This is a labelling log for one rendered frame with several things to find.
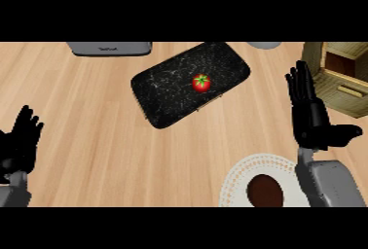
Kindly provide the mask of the red tomato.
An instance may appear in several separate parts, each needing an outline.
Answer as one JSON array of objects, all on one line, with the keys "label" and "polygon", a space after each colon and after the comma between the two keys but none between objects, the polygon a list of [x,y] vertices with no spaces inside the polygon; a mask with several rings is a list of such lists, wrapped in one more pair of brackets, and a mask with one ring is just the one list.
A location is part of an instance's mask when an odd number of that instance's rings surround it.
[{"label": "red tomato", "polygon": [[205,74],[196,74],[192,77],[192,88],[198,92],[205,92],[210,89],[211,81],[210,76]]}]

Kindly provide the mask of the black speckled cutting board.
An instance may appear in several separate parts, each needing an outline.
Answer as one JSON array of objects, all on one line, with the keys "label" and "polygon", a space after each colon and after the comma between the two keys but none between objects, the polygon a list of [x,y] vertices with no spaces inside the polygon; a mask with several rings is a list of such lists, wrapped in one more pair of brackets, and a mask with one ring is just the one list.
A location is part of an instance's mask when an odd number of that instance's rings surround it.
[{"label": "black speckled cutting board", "polygon": [[[210,89],[192,88],[192,77],[210,76]],[[225,42],[204,42],[131,78],[131,92],[151,125],[167,128],[250,76],[250,67]]]}]

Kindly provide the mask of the white lace placemat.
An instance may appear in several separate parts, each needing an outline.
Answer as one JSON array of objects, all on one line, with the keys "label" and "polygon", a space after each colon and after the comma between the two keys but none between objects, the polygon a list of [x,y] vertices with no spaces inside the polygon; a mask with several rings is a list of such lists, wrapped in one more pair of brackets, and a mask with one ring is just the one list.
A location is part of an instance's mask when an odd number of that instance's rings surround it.
[{"label": "white lace placemat", "polygon": [[284,193],[284,207],[307,207],[309,202],[300,189],[294,173],[296,163],[273,154],[253,154],[230,168],[219,195],[220,207],[251,207],[247,187],[253,178],[264,174],[270,176]]}]

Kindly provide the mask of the grey appliance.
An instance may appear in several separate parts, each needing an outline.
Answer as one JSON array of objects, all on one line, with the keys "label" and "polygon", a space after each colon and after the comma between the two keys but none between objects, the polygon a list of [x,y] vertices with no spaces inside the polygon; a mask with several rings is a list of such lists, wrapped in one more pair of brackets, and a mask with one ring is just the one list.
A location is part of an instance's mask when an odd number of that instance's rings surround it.
[{"label": "grey appliance", "polygon": [[134,56],[152,50],[151,42],[68,42],[68,46],[78,56]]}]

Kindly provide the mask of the wooden crate basket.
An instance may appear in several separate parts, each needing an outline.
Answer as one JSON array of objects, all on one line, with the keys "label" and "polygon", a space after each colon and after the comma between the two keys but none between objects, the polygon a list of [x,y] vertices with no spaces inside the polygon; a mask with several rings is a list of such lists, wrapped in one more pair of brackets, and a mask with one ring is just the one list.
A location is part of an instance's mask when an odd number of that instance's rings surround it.
[{"label": "wooden crate basket", "polygon": [[306,42],[301,60],[325,105],[353,118],[368,116],[368,42]]}]

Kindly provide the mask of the grey round object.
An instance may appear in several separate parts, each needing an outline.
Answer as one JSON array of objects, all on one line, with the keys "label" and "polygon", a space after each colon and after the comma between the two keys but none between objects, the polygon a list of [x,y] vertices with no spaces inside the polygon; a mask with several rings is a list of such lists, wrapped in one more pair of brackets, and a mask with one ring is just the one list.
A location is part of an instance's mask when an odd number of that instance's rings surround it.
[{"label": "grey round object", "polygon": [[247,42],[247,44],[262,50],[272,50],[281,45],[282,42]]}]

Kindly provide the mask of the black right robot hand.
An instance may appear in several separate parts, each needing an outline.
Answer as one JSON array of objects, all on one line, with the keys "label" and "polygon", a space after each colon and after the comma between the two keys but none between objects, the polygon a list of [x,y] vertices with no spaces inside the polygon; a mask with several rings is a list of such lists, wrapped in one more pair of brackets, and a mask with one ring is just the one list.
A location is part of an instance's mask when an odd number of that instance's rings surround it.
[{"label": "black right robot hand", "polygon": [[355,124],[331,124],[322,99],[316,96],[307,63],[303,60],[285,74],[290,89],[294,140],[301,148],[327,151],[344,147],[363,134]]}]

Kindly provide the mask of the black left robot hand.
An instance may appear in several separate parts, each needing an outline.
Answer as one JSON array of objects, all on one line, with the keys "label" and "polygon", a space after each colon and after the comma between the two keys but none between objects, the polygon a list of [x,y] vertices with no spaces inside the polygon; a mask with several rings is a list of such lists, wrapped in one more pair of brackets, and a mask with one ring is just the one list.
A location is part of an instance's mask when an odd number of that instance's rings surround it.
[{"label": "black left robot hand", "polygon": [[37,143],[44,123],[25,105],[10,132],[0,129],[0,184],[10,183],[10,175],[31,173],[35,164]]}]

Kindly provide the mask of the brown chocolate cupcake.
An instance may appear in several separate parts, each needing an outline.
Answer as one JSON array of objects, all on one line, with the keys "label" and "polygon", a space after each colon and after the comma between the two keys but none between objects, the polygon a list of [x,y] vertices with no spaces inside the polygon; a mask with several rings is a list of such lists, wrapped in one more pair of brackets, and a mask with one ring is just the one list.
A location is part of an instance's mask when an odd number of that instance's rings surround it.
[{"label": "brown chocolate cupcake", "polygon": [[284,191],[278,181],[269,175],[259,174],[251,178],[245,192],[254,207],[284,206]]}]

